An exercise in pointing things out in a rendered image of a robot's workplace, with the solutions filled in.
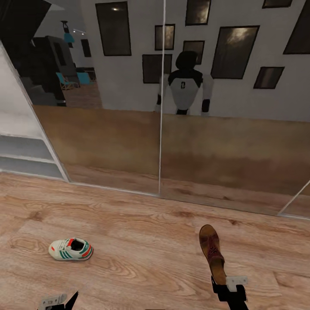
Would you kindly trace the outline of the gym shoe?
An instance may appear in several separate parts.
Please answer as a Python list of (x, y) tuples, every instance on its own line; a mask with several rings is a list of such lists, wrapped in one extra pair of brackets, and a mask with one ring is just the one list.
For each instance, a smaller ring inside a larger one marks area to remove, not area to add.
[(49, 253), (56, 260), (87, 260), (93, 254), (93, 247), (79, 238), (52, 242)]

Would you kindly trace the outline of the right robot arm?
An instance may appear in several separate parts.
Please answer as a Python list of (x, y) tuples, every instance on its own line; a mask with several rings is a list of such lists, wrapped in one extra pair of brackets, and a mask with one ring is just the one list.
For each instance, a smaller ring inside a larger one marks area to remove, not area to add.
[(247, 276), (226, 276), (226, 285), (217, 285), (213, 276), (211, 276), (211, 280), (213, 291), (218, 294), (220, 302), (228, 302), (231, 310), (248, 310), (243, 286), (249, 283)]

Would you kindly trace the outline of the sandal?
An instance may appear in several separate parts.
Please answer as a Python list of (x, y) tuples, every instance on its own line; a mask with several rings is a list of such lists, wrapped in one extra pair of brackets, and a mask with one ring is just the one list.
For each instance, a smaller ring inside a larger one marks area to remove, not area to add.
[(220, 252), (216, 230), (209, 224), (204, 225), (199, 232), (199, 242), (216, 284), (226, 285), (226, 274), (223, 270), (225, 260)]

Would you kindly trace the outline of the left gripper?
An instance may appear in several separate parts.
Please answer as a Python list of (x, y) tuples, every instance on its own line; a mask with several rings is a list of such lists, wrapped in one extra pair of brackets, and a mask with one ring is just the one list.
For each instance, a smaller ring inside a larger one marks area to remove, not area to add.
[(63, 303), (58, 304), (58, 305), (52, 306), (51, 310), (72, 310), (77, 297), (78, 297), (78, 292), (75, 293), (75, 295), (67, 302), (65, 306)]

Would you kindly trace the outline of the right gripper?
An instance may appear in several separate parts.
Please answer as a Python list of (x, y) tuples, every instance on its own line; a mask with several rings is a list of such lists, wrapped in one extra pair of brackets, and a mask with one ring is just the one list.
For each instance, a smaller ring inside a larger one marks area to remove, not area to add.
[(247, 300), (245, 288), (243, 285), (237, 285), (237, 292), (230, 292), (227, 285), (217, 285), (213, 276), (211, 276), (212, 286), (214, 293), (218, 294), (220, 302), (228, 302), (230, 309), (232, 310), (232, 305), (236, 301), (244, 302)]

